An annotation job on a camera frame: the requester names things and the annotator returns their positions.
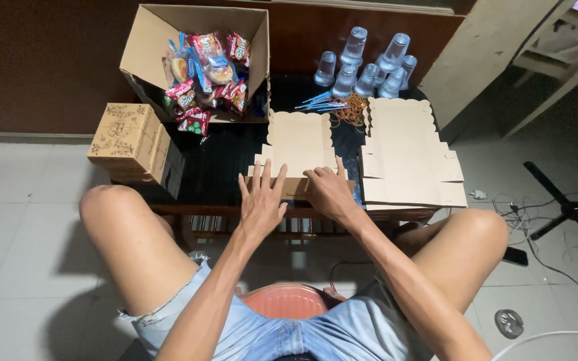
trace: white cable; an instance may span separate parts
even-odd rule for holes
[[[522,344],[525,344],[527,342],[538,340],[538,339],[544,339],[545,337],[558,336],[558,335],[578,335],[578,331],[555,331],[555,332],[547,332],[547,333],[542,333],[540,335],[528,337],[525,340],[518,341],[518,342],[513,343],[513,344],[509,345],[508,347],[502,349],[501,352],[497,353],[496,356],[492,357],[492,360],[490,360],[490,361],[497,361],[497,360],[501,359],[501,357],[504,354],[506,354],[509,350],[517,347],[518,345],[522,345]]]

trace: table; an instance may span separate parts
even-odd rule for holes
[[[302,101],[321,94],[323,89],[306,75],[272,75],[271,108],[276,111],[294,111]],[[404,98],[426,100],[419,89],[401,92]],[[159,215],[203,215],[239,217],[240,192],[237,174],[246,175],[254,162],[254,155],[261,152],[266,143],[266,123],[212,123],[208,136],[201,141],[196,134],[179,132],[176,124],[165,124],[186,159],[180,193],[175,203],[165,199],[149,198],[142,194],[151,209]],[[331,138],[337,156],[348,170],[349,179],[356,181],[353,196],[361,202],[358,149],[364,142],[364,128],[356,129],[341,122],[331,130]],[[288,201],[286,218],[320,218],[307,201]],[[374,221],[409,221],[425,223],[434,215],[436,208],[397,209],[367,211]]]

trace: thigh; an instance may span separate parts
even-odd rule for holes
[[[465,312],[507,247],[507,226],[493,211],[464,209],[412,232],[431,240],[412,260],[461,312]]]
[[[198,268],[177,247],[166,222],[131,188],[89,190],[80,201],[80,217],[133,316],[161,307]]]

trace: smartphone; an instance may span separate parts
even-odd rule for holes
[[[528,267],[528,254],[525,250],[508,247],[503,260],[513,265]]]

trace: finger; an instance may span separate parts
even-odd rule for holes
[[[287,211],[287,203],[283,202],[282,204],[280,204],[280,207],[278,207],[278,223],[280,223],[280,221],[283,219],[286,211]]]
[[[251,186],[252,191],[260,189],[260,161],[257,161],[256,166],[253,168],[253,177],[251,182],[253,183]]]
[[[274,193],[276,196],[280,197],[280,193],[283,191],[283,186],[285,185],[285,178],[287,176],[287,165],[283,164],[280,167],[280,173],[278,173],[278,177],[276,179],[276,184],[274,184]]]
[[[249,195],[249,191],[247,189],[247,184],[245,183],[245,177],[242,176],[242,173],[237,174],[237,183],[240,185],[240,193],[242,193],[242,199],[245,199],[245,197]]]
[[[320,167],[314,168],[313,171],[319,176],[326,176],[327,175],[327,171],[325,169],[320,168]]]
[[[345,166],[342,165],[342,158],[336,156],[336,165],[338,166],[338,175],[345,177]]]
[[[269,188],[270,179],[271,179],[271,159],[268,159],[265,162],[265,170],[262,171],[262,183],[260,186],[263,189]]]
[[[307,178],[311,179],[312,181],[316,181],[316,178],[318,178],[316,172],[311,169],[307,169],[306,171],[302,172],[302,174],[306,175]]]

